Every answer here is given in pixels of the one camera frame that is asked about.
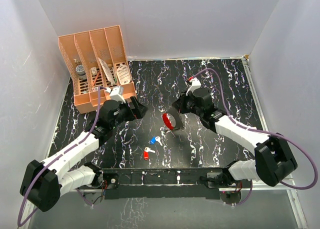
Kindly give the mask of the silver key with blue tag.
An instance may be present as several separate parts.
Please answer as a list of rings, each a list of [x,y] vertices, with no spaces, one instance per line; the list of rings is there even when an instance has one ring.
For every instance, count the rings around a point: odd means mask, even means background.
[[[161,146],[163,145],[160,136],[154,136],[154,137],[149,141],[149,144],[150,144],[150,145],[154,145],[155,143],[159,143]]]

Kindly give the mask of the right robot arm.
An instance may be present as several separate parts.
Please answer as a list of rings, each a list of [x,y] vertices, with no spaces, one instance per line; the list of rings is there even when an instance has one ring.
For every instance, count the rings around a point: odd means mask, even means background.
[[[183,92],[172,107],[180,114],[195,114],[206,129],[233,140],[254,155],[253,160],[235,161],[225,168],[222,179],[230,188],[241,180],[261,180],[274,187],[298,167],[289,144],[278,133],[264,134],[241,122],[232,122],[225,111],[214,105],[205,88]]]

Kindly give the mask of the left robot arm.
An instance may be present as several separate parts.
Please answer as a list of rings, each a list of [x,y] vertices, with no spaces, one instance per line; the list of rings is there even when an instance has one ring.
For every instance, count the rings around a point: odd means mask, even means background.
[[[73,167],[88,154],[100,148],[123,122],[142,119],[148,108],[135,96],[131,102],[105,101],[95,118],[69,145],[39,162],[31,161],[26,168],[20,194],[42,212],[49,211],[64,194],[82,186],[93,189],[103,184],[102,169],[87,162]]]

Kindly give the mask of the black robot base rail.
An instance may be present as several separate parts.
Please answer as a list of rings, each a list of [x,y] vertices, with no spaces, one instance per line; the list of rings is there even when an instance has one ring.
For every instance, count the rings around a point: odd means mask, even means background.
[[[102,193],[106,200],[126,198],[220,199],[222,192],[238,196],[250,188],[246,179],[234,181],[222,168],[119,168],[104,169],[100,186],[81,186]]]

